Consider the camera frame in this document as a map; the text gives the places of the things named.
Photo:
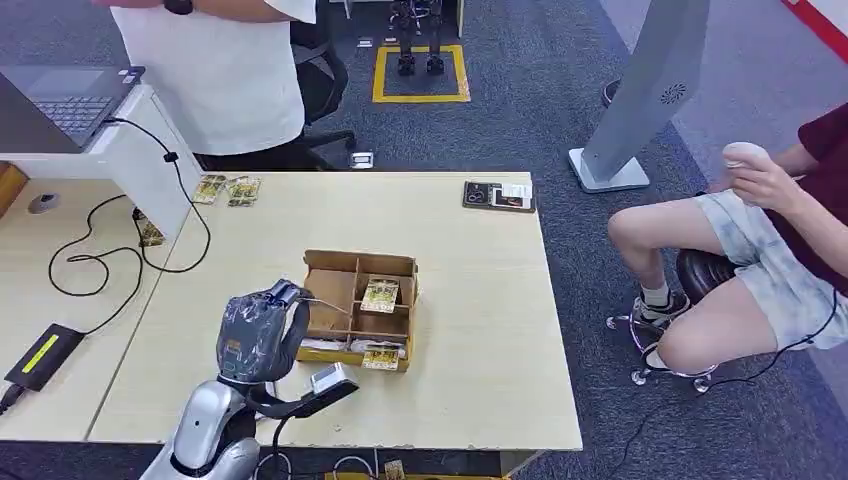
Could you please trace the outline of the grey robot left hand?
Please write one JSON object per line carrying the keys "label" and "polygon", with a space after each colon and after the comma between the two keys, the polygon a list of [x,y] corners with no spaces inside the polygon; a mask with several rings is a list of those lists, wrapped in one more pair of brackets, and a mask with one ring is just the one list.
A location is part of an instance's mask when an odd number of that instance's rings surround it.
{"label": "grey robot left hand", "polygon": [[285,377],[307,334],[312,299],[311,292],[286,279],[231,298],[217,339],[218,379],[254,385]]}

